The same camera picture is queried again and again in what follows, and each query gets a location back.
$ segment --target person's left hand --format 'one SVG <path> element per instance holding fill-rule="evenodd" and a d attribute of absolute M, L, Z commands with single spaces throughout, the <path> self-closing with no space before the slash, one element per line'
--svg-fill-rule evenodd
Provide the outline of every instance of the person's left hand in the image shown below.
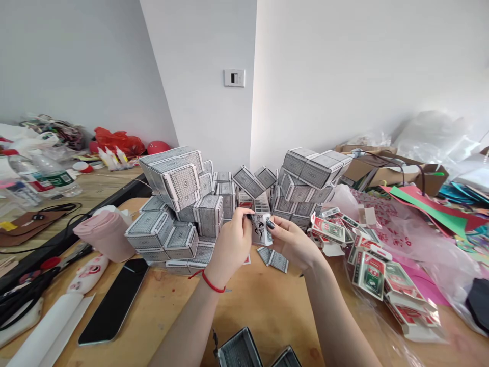
<path fill-rule="evenodd" d="M 254 213 L 251 209 L 237 208 L 233 219 L 221 228 L 212 259 L 204 271 L 217 288 L 224 288 L 250 253 L 253 224 L 246 214 Z"/>

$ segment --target person's right hand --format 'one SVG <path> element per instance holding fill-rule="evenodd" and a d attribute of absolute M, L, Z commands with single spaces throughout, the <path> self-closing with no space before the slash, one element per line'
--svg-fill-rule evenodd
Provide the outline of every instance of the person's right hand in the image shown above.
<path fill-rule="evenodd" d="M 268 231 L 274 237 L 274 243 L 271 249 L 281 253 L 294 265 L 302 271 L 313 267 L 313 265 L 324 260 L 321 251 L 302 230 L 286 219 L 277 216 L 271 216 L 267 222 Z"/>

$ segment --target light switch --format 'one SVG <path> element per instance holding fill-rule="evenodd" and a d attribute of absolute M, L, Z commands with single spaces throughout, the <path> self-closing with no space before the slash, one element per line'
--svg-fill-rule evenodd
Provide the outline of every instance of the light switch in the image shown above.
<path fill-rule="evenodd" d="M 227 87 L 244 87 L 245 71 L 236 69 L 224 70 L 224 85 Z"/>

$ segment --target wooden workbench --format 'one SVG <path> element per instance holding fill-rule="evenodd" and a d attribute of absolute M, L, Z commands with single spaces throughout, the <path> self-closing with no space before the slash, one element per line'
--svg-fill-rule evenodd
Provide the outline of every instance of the wooden workbench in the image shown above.
<path fill-rule="evenodd" d="M 73 212 L 70 215 L 67 215 L 60 220 L 57 220 L 52 225 L 47 227 L 45 230 L 39 232 L 35 236 L 31 237 L 29 240 L 25 241 L 23 244 L 15 247 L 4 247 L 1 248 L 1 251 L 22 251 L 22 250 L 30 250 L 38 248 L 42 246 L 47 240 L 52 238 L 55 234 L 64 230 L 68 221 L 75 215 L 81 213 L 87 213 L 93 208 L 95 208 L 98 204 L 103 202 L 113 193 L 118 191 L 121 187 L 129 183 L 133 178 L 138 177 L 143 173 L 143 170 L 140 167 L 134 167 L 130 170 L 124 171 L 115 171 L 109 172 L 108 168 L 102 168 L 99 170 L 94 170 L 93 174 L 83 174 L 77 177 L 76 182 L 81 186 L 83 192 L 80 195 L 74 197 L 62 197 L 59 200 L 50 200 L 48 198 L 44 199 L 44 201 L 39 205 L 37 210 L 46 208 L 48 206 L 60 205 L 60 204 L 68 204 L 72 202 L 79 202 L 82 204 L 82 207 Z M 25 252 L 22 254 L 15 255 L 16 260 L 21 260 L 24 257 L 29 255 L 29 252 Z M 10 255 L 0 254 L 0 260 L 5 257 L 10 257 Z"/>
<path fill-rule="evenodd" d="M 145 201 L 142 198 L 131 199 L 120 209 L 136 212 Z M 96 253 L 79 260 L 55 280 L 45 293 L 43 314 L 65 292 L 75 277 L 76 269 L 94 256 Z M 328 258 L 328 261 L 350 311 L 384 366 L 409 365 L 396 353 L 396 349 L 403 349 L 403 344 L 427 367 L 488 364 L 489 341 L 470 330 L 450 307 L 440 306 L 441 321 L 449 344 L 409 342 L 389 328 L 388 324 L 391 324 L 400 332 L 393 316 L 382 304 L 379 313 L 387 323 L 355 295 L 346 278 L 343 259 Z M 81 332 L 121 268 L 122 264 L 111 263 L 94 289 L 88 293 L 95 294 L 95 298 L 57 360 L 56 367 L 146 366 L 199 281 L 151 268 L 117 338 L 111 343 L 79 347 L 77 340 Z M 322 366 L 321 349 L 304 278 L 299 278 L 299 275 L 299 269 L 292 264 L 287 274 L 266 267 L 256 248 L 252 247 L 251 264 L 242 266 L 229 281 L 227 289 L 232 291 L 220 295 L 212 325 L 218 335 L 219 346 L 238 330 L 248 326 L 264 366 L 270 365 L 287 344 L 292 345 L 302 366 Z M 11 358 L 29 334 L 26 332 L 0 349 L 0 358 Z M 210 335 L 203 366 L 216 365 L 213 350 Z"/>

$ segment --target plastic water bottle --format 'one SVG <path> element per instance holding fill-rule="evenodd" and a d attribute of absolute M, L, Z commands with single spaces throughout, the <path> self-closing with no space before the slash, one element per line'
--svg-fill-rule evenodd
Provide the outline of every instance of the plastic water bottle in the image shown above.
<path fill-rule="evenodd" d="M 54 185 L 39 172 L 39 169 L 29 159 L 19 155 L 17 150 L 3 150 L 2 154 L 7 156 L 12 170 L 39 195 L 51 197 L 58 194 Z"/>
<path fill-rule="evenodd" d="M 76 196 L 82 193 L 82 188 L 66 170 L 55 160 L 42 155 L 40 149 L 29 151 L 32 162 L 41 174 L 51 182 L 56 190 L 66 197 Z"/>

